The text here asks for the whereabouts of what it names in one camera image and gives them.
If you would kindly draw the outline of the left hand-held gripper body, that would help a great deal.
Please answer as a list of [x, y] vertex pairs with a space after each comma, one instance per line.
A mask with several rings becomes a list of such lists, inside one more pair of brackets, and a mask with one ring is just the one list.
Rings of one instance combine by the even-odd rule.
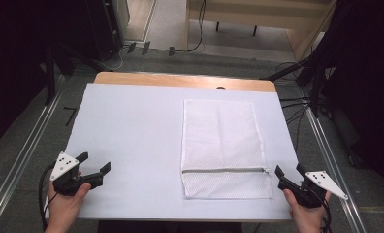
[[64, 196], [74, 196], [80, 186], [89, 183], [91, 188], [103, 185], [100, 171], [87, 176], [78, 174], [79, 164], [71, 155], [61, 151], [55, 161], [49, 179], [52, 181], [54, 190]]

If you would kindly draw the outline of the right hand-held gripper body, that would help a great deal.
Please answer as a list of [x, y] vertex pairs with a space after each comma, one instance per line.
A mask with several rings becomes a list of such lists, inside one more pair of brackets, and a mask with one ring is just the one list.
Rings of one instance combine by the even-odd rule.
[[310, 209], [321, 207], [327, 192], [339, 198], [348, 199], [344, 191], [325, 171], [306, 172], [306, 178], [300, 185], [285, 177], [283, 180], [279, 180], [278, 188], [281, 190], [290, 189], [298, 204]]

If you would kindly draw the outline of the white mesh laundry bag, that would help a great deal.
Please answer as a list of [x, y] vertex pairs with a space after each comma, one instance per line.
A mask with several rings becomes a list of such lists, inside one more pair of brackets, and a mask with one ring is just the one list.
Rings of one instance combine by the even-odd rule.
[[253, 104], [186, 100], [181, 148], [186, 198], [272, 198], [271, 169]]

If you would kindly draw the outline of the person's right hand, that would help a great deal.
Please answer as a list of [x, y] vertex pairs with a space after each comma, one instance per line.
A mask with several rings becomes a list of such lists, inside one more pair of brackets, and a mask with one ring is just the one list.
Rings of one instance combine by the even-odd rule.
[[321, 228], [323, 217], [326, 213], [323, 207], [309, 209], [299, 205], [295, 195], [290, 189], [284, 189], [283, 194], [290, 206], [289, 213], [295, 222], [296, 233], [298, 227]]

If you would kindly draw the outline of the person's left hand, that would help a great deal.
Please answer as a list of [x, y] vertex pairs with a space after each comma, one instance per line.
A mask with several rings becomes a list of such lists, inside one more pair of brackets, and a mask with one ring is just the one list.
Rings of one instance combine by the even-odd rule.
[[90, 188], [91, 185], [89, 183], [84, 183], [74, 196], [63, 196], [57, 194], [53, 184], [50, 183], [48, 186], [48, 199], [51, 203], [48, 206], [48, 227], [63, 228], [69, 231], [75, 223], [84, 198]]

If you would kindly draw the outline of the white table mat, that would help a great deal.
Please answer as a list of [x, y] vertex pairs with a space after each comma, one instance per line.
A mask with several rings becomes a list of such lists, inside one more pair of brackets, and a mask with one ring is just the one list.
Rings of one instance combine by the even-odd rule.
[[106, 163], [102, 186], [85, 197], [83, 219], [170, 221], [281, 221], [289, 206], [281, 190], [270, 199], [198, 200], [183, 194], [180, 174], [183, 103], [187, 99], [242, 101], [253, 105], [269, 168], [297, 180], [298, 163], [274, 92], [90, 84], [65, 149], [85, 174]]

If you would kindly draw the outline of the black metal stand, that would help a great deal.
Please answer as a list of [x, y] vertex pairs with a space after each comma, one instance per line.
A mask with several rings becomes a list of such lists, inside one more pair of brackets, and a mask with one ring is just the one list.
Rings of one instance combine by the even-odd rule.
[[301, 72], [296, 79], [296, 84], [298, 87], [306, 87], [309, 83], [311, 83], [311, 91], [309, 95], [311, 101], [310, 108], [313, 115], [318, 117], [318, 99], [325, 69], [322, 68], [311, 56], [298, 62], [291, 62], [290, 66], [280, 71], [276, 70], [274, 74], [263, 78], [263, 81], [274, 82], [299, 69], [301, 69]]
[[46, 80], [48, 105], [55, 96], [54, 64], [57, 64], [62, 74], [72, 75], [74, 65], [68, 53], [68, 47], [62, 44], [49, 45], [46, 49]]

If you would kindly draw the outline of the dark curtain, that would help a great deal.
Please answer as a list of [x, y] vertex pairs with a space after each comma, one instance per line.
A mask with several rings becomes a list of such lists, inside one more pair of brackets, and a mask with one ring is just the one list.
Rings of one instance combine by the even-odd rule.
[[0, 140], [46, 86], [44, 0], [0, 0]]
[[330, 37], [336, 69], [323, 93], [358, 134], [350, 149], [384, 178], [384, 0], [339, 0]]

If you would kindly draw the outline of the wooden table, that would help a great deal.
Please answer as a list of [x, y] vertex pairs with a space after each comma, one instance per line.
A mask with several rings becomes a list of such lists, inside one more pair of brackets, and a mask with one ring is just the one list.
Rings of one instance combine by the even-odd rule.
[[276, 92], [271, 81], [154, 73], [100, 72], [94, 83]]

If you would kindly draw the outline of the black cabinet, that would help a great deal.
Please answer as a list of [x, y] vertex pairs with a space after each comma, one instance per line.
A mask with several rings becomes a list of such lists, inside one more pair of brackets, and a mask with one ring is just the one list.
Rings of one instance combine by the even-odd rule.
[[113, 0], [84, 0], [95, 44], [95, 58], [106, 61], [122, 47]]

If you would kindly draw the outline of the wooden bench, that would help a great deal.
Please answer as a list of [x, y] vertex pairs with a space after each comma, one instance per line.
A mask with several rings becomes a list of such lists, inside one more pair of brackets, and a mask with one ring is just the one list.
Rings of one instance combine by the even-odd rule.
[[199, 18], [203, 3], [208, 21], [285, 29], [300, 61], [311, 54], [318, 35], [329, 28], [337, 0], [186, 0], [186, 33], [189, 21]]

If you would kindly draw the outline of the aluminium floor rail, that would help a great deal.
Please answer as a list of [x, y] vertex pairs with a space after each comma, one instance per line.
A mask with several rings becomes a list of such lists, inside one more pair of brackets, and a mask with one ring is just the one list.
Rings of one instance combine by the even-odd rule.
[[48, 122], [59, 102], [59, 98], [65, 86], [65, 76], [60, 75], [55, 79], [55, 94], [54, 97], [44, 105], [40, 111], [40, 115], [37, 120], [34, 122], [34, 125], [28, 137], [23, 143], [21, 149], [17, 153], [16, 159], [11, 166], [11, 169], [5, 175], [5, 180], [2, 181], [0, 185], [0, 217], [3, 214], [7, 204], [9, 203], [16, 185], [18, 184], [20, 177], [22, 176], [26, 166], [28, 165], [35, 147], [38, 145], [39, 140], [42, 137], [43, 132], [45, 131]]
[[329, 144], [329, 141], [325, 135], [324, 129], [319, 119], [314, 115], [311, 109], [307, 109], [306, 113], [309, 124], [311, 125], [317, 143], [325, 160], [327, 171], [334, 179], [335, 183], [344, 191], [344, 193], [348, 197], [347, 200], [340, 198], [339, 202], [345, 213], [346, 219], [348, 220], [348, 223], [351, 227], [352, 233], [368, 233], [359, 213], [358, 206], [356, 205], [352, 193], [349, 191], [349, 188], [346, 184], [346, 180], [344, 179], [340, 171], [333, 150]]

